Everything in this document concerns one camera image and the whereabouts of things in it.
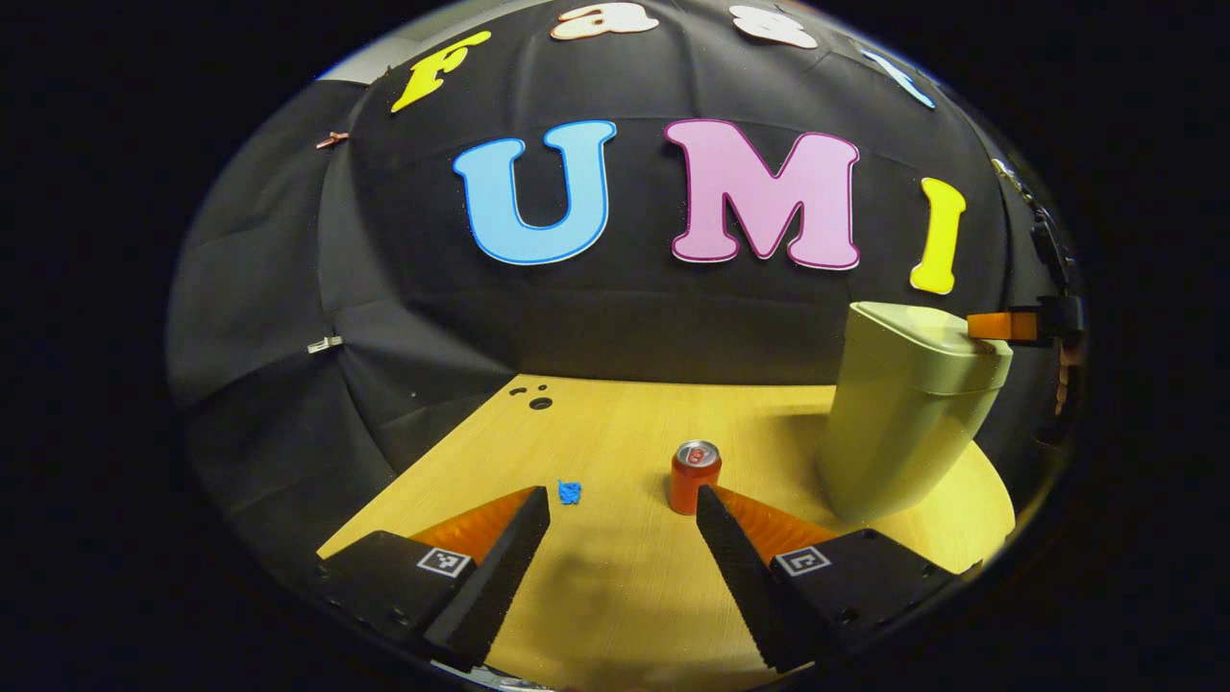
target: small blue object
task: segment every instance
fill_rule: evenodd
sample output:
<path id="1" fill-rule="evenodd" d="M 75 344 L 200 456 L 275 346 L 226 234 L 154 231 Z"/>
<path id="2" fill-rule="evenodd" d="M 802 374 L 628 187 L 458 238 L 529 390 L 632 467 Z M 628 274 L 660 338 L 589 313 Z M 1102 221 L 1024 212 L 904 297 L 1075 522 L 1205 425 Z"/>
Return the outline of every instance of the small blue object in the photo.
<path id="1" fill-rule="evenodd" d="M 581 484 L 565 483 L 560 481 L 560 501 L 565 505 L 576 505 L 581 503 Z"/>
<path id="2" fill-rule="evenodd" d="M 925 93 L 922 93 L 921 91 L 918 90 L 918 87 L 914 86 L 914 79 L 910 77 L 910 75 L 903 73 L 897 65 L 889 63 L 888 60 L 886 60 L 881 55 L 872 53 L 871 50 L 863 50 L 862 54 L 871 58 L 872 60 L 876 60 L 876 63 L 879 66 L 884 68 L 884 71 L 888 73 L 888 76 L 893 77 L 893 81 L 895 81 L 902 88 L 909 91 L 910 96 L 918 98 L 919 103 L 922 103 L 924 106 L 931 108 L 932 111 L 935 109 L 935 101 L 927 98 Z"/>

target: yellow letter f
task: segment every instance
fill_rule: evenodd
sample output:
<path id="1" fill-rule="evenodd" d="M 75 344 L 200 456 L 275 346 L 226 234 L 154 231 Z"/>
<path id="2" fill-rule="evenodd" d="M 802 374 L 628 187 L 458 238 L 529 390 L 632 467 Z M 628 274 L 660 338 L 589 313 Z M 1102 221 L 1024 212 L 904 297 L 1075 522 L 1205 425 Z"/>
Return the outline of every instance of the yellow letter f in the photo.
<path id="1" fill-rule="evenodd" d="M 411 68 L 410 81 L 406 84 L 406 91 L 401 95 L 401 98 L 392 104 L 392 111 L 397 111 L 410 106 L 415 101 L 418 101 L 423 96 L 435 91 L 444 84 L 444 80 L 437 79 L 435 75 L 439 73 L 450 73 L 465 60 L 467 53 L 466 45 L 477 45 L 483 41 L 491 38 L 490 31 L 480 31 L 478 33 L 458 41 L 453 45 L 432 53 L 430 55 L 423 58 L 422 60 L 415 63 Z"/>

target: letter u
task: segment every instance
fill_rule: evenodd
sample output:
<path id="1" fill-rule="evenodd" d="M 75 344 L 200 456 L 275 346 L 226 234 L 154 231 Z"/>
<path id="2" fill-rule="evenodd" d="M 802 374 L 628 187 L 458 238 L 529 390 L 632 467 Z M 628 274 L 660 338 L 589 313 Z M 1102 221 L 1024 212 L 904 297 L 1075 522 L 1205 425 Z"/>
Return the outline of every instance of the letter u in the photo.
<path id="1" fill-rule="evenodd" d="M 603 144 L 615 136 L 615 123 L 581 120 L 547 130 L 542 141 L 563 156 L 568 210 L 549 226 L 529 225 L 517 208 L 513 161 L 525 151 L 520 139 L 497 139 L 470 149 L 453 161 L 465 179 L 470 230 L 478 247 L 510 264 L 545 264 L 567 259 L 598 241 L 606 227 L 606 167 Z"/>

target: wooden table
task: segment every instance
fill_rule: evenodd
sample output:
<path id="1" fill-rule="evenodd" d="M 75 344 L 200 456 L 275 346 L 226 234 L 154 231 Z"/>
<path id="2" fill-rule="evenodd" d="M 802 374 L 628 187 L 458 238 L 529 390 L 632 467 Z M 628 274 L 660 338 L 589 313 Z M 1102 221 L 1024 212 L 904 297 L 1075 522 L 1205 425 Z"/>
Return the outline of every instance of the wooden table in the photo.
<path id="1" fill-rule="evenodd" d="M 539 391 L 539 386 L 546 386 Z M 524 395 L 509 395 L 517 387 Z M 551 527 L 487 664 L 587 692 L 722 692 L 780 677 L 760 660 L 695 517 L 667 504 L 669 460 L 717 445 L 720 484 L 838 533 L 871 526 L 951 572 L 1004 543 L 1015 516 L 970 445 L 918 506 L 844 525 L 813 467 L 834 387 L 727 387 L 520 375 L 401 474 L 321 548 L 368 532 L 410 536 L 528 486 L 546 486 Z M 534 411 L 530 401 L 550 397 Z M 583 486 L 561 505 L 557 481 Z"/>

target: letter m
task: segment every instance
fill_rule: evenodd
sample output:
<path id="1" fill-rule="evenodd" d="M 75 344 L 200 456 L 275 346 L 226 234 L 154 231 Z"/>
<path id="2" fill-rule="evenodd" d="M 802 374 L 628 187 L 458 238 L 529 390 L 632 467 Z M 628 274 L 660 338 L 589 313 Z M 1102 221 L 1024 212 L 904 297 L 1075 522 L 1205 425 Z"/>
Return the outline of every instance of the letter m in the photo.
<path id="1" fill-rule="evenodd" d="M 756 257 L 772 256 L 802 209 L 798 237 L 786 246 L 790 258 L 825 269 L 857 265 L 850 208 L 850 176 L 859 160 L 854 144 L 804 133 L 774 175 L 732 123 L 679 120 L 667 125 L 665 135 L 683 146 L 688 167 L 688 230 L 670 246 L 676 257 L 723 262 L 739 253 L 738 241 L 726 232 L 729 200 Z"/>

